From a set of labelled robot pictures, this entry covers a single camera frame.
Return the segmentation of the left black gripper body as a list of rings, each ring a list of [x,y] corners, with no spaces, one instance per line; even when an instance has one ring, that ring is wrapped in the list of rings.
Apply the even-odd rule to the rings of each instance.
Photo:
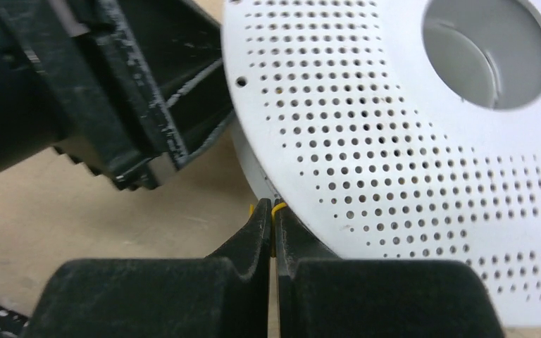
[[[91,37],[62,1],[0,1],[0,172],[52,148],[120,190],[155,189],[154,155]]]

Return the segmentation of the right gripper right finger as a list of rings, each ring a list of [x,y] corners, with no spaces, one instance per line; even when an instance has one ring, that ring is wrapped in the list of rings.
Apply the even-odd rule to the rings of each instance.
[[[282,337],[503,337],[478,276],[458,261],[340,258],[279,201]]]

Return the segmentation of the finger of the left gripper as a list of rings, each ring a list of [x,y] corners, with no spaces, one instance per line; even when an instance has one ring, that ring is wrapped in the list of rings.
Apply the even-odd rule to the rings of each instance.
[[[232,121],[220,25],[193,1],[95,1],[98,78],[120,121],[107,170],[181,170]]]

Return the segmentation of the grey cable spool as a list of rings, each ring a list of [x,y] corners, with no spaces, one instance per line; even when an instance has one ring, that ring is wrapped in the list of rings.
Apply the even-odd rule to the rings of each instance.
[[[261,175],[343,258],[469,265],[541,326],[541,1],[226,1]]]

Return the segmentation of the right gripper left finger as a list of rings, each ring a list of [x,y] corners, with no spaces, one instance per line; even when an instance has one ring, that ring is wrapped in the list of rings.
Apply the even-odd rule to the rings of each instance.
[[[48,281],[24,337],[266,337],[271,209],[203,258],[86,258]]]

